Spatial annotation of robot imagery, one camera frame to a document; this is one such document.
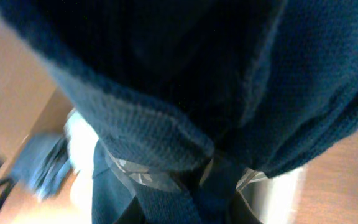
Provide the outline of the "navy blue garment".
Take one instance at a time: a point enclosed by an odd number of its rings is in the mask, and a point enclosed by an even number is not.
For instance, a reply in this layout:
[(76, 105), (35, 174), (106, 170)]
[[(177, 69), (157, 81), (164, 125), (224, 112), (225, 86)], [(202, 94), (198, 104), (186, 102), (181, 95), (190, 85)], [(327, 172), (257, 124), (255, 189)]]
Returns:
[(257, 223), (236, 190), (358, 129), (358, 1), (0, 1), (98, 135), (93, 223)]

